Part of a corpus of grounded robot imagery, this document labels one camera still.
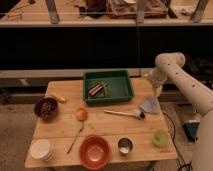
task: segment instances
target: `cup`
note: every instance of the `cup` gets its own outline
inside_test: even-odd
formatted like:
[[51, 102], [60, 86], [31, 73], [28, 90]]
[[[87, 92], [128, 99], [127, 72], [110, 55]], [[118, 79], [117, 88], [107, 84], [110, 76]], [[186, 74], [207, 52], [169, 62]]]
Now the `cup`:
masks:
[[133, 145], [129, 138], [121, 138], [118, 141], [118, 149], [121, 155], [127, 155], [132, 151]]

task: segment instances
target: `brown bowl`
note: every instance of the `brown bowl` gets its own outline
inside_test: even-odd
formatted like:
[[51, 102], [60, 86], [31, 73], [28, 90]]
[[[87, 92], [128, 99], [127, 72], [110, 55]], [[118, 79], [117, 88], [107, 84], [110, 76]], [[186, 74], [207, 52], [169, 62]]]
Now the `brown bowl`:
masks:
[[42, 120], [49, 120], [57, 114], [57, 101], [53, 98], [43, 98], [34, 107], [34, 113]]

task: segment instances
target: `tray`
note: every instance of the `tray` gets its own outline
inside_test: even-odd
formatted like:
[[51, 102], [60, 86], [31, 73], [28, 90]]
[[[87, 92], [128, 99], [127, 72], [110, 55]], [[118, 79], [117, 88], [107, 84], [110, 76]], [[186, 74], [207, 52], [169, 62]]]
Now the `tray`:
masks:
[[[99, 82], [107, 84], [108, 97], [91, 98], [90, 88]], [[130, 101], [134, 97], [132, 83], [126, 70], [84, 73], [83, 99], [87, 104]]]

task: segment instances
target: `table top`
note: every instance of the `table top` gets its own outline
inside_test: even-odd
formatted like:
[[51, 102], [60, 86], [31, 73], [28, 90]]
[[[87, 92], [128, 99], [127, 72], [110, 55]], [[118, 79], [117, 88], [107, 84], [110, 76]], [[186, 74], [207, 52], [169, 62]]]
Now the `table top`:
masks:
[[[145, 119], [138, 120], [108, 115], [103, 112], [104, 109], [132, 111], [137, 109], [144, 99], [153, 95], [152, 86], [147, 80], [132, 78], [131, 82], [135, 92], [135, 97], [131, 101], [92, 106], [88, 106], [82, 99], [82, 80], [50, 82], [46, 94], [58, 93], [66, 97], [67, 102], [58, 103], [58, 115], [51, 122], [46, 123], [38, 118], [31, 144], [37, 139], [49, 139], [53, 148], [53, 158], [48, 162], [38, 161], [33, 159], [28, 151], [25, 167], [80, 165], [79, 147], [84, 138], [90, 134], [100, 135], [108, 141], [111, 147], [110, 163], [176, 159], [177, 153], [171, 138], [164, 148], [157, 148], [152, 143], [152, 137], [156, 130], [168, 131], [162, 113], [146, 114]], [[86, 108], [88, 119], [85, 121], [84, 130], [79, 134], [71, 152], [67, 154], [74, 136], [81, 127], [81, 123], [75, 117], [75, 111], [79, 107]], [[126, 157], [121, 156], [117, 148], [119, 139], [123, 137], [130, 138], [134, 146]]]

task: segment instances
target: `red bowl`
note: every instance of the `red bowl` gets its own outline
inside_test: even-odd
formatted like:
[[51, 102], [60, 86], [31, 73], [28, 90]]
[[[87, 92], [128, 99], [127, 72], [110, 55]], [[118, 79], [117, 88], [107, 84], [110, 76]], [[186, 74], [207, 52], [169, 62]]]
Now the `red bowl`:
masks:
[[89, 170], [98, 170], [104, 167], [110, 159], [110, 154], [108, 142], [97, 135], [87, 136], [79, 150], [81, 164]]

